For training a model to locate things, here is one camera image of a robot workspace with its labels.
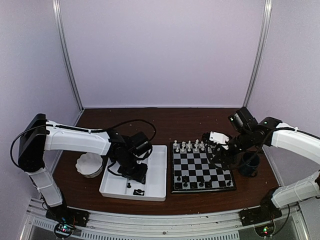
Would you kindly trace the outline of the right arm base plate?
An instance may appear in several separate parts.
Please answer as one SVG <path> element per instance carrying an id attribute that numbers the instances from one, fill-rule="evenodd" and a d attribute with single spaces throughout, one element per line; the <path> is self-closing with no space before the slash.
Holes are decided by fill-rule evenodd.
<path id="1" fill-rule="evenodd" d="M 280 218 L 281 216 L 282 211 L 280 209 L 266 205 L 244 208 L 239 212 L 243 227 L 272 221 L 272 219 Z"/>

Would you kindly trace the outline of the white plastic tray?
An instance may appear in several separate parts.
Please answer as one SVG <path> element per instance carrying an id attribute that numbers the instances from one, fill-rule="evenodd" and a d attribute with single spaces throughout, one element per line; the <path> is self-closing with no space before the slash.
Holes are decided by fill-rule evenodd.
<path id="1" fill-rule="evenodd" d="M 103 197 L 135 200 L 135 201 L 152 201 L 163 202 L 167 194 L 167 150 L 166 145 L 153 145 L 151 155 L 143 161 L 147 164 L 145 195 L 128 195 L 126 194 L 127 183 L 140 182 L 129 180 L 122 176 L 111 174 L 107 169 L 104 171 L 99 192 Z"/>

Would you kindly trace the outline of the black chess piece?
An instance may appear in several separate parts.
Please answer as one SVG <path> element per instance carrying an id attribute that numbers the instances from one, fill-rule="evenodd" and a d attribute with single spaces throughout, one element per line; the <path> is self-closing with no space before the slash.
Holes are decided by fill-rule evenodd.
<path id="1" fill-rule="evenodd" d="M 196 188 L 198 187 L 198 185 L 197 185 L 196 182 L 191 182 L 191 183 L 190 183 L 190 187 L 191 187 L 192 189 L 196 189 Z"/>

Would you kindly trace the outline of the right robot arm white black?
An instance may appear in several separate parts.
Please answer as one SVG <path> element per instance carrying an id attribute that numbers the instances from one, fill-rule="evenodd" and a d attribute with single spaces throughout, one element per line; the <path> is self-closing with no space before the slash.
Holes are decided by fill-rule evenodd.
<path id="1" fill-rule="evenodd" d="M 246 107 L 238 109 L 228 117 L 233 128 L 239 133 L 229 137 L 220 132 L 203 134 L 202 141 L 206 147 L 213 146 L 212 154 L 207 155 L 208 161 L 216 166 L 223 163 L 224 170 L 230 170 L 235 156 L 252 147 L 261 149 L 263 146 L 288 150 L 303 156 L 315 163 L 320 162 L 320 139 L 282 122 L 280 119 L 266 117 L 257 122 Z M 301 202 L 320 195 L 320 173 L 312 175 L 287 186 L 270 190 L 256 210 L 259 220 L 268 220 L 275 212 L 286 205 Z"/>

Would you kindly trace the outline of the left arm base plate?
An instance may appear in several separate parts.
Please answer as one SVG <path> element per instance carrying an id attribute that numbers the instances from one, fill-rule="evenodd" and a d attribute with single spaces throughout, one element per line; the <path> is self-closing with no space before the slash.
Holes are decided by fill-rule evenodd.
<path id="1" fill-rule="evenodd" d="M 45 217 L 58 223 L 69 226 L 86 227 L 90 213 L 85 210 L 70 208 L 67 206 L 47 207 Z"/>

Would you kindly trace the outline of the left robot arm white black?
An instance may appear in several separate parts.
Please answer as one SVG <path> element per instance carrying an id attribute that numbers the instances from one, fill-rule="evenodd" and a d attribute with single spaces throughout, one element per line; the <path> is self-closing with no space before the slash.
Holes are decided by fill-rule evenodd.
<path id="1" fill-rule="evenodd" d="M 33 180 L 53 215 L 67 222 L 72 218 L 72 211 L 65 206 L 63 194 L 46 167 L 44 153 L 58 150 L 106 156 L 119 164 L 119 176 L 145 184 L 148 166 L 142 161 L 153 151 L 151 140 L 141 131 L 128 136 L 121 135 L 116 128 L 68 126 L 47 120 L 45 114 L 38 113 L 14 139 L 19 142 L 19 148 L 18 159 L 13 164 Z"/>

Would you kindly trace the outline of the black and silver chessboard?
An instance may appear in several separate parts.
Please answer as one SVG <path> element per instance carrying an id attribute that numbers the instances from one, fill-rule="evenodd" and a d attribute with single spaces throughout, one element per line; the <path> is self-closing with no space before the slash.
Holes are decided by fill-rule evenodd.
<path id="1" fill-rule="evenodd" d="M 209 163 L 205 153 L 173 153 L 173 146 L 170 143 L 171 151 L 171 193 L 205 193 L 235 191 L 236 181 L 231 171 L 223 171 L 215 168 Z M 188 177 L 188 186 L 183 187 L 183 176 Z M 212 181 L 212 188 L 206 188 L 206 182 Z M 197 188 L 191 188 L 191 183 L 197 183 Z"/>

